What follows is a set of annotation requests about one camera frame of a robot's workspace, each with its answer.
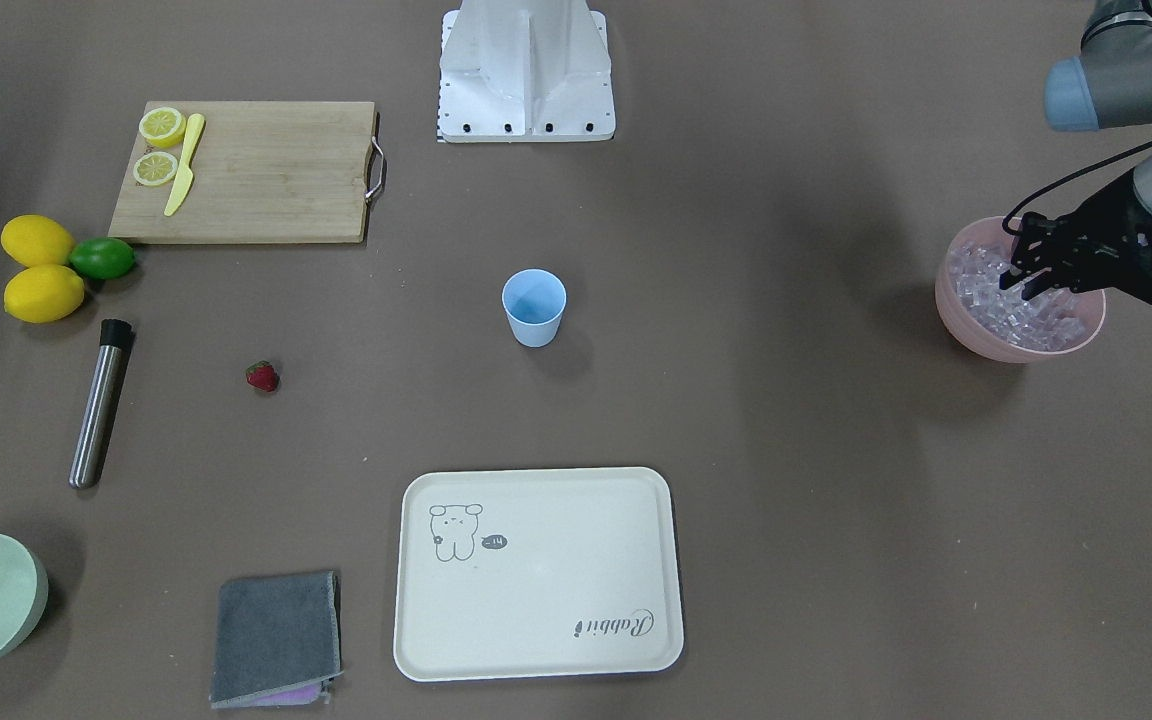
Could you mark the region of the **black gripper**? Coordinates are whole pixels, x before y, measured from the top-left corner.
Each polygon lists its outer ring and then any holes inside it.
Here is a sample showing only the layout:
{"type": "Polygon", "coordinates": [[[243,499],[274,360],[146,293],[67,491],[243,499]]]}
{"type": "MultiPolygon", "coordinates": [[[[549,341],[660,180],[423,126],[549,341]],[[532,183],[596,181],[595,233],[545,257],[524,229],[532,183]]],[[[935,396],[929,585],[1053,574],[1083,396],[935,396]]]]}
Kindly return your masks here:
{"type": "Polygon", "coordinates": [[[1011,238],[998,290],[1021,287],[1021,300],[1043,291],[1124,291],[1152,306],[1152,211],[1138,199],[1132,174],[1102,187],[1069,214],[1005,217],[1011,238]]]}

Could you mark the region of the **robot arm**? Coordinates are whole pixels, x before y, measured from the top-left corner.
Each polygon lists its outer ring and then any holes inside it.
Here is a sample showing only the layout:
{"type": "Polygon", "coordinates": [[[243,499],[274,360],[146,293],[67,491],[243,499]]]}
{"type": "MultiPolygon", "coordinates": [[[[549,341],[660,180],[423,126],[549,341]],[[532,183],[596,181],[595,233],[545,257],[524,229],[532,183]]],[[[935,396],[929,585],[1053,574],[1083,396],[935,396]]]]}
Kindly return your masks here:
{"type": "MultiPolygon", "coordinates": [[[[1098,1],[1079,54],[1053,65],[1044,114],[1058,131],[1152,124],[1152,1],[1098,1]]],[[[1149,158],[1070,213],[1049,219],[1020,202],[1005,218],[1011,234],[1001,290],[1114,290],[1152,305],[1152,141],[1149,158]]]]}

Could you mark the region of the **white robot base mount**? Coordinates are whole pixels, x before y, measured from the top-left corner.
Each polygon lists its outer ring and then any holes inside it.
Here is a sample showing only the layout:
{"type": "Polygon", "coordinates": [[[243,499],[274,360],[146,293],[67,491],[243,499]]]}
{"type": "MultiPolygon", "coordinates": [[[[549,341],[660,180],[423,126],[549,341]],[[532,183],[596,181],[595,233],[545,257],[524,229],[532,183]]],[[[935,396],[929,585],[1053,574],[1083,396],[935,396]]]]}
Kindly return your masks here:
{"type": "Polygon", "coordinates": [[[616,135],[608,23],[585,1],[463,1],[440,28],[438,141],[616,135]]]}

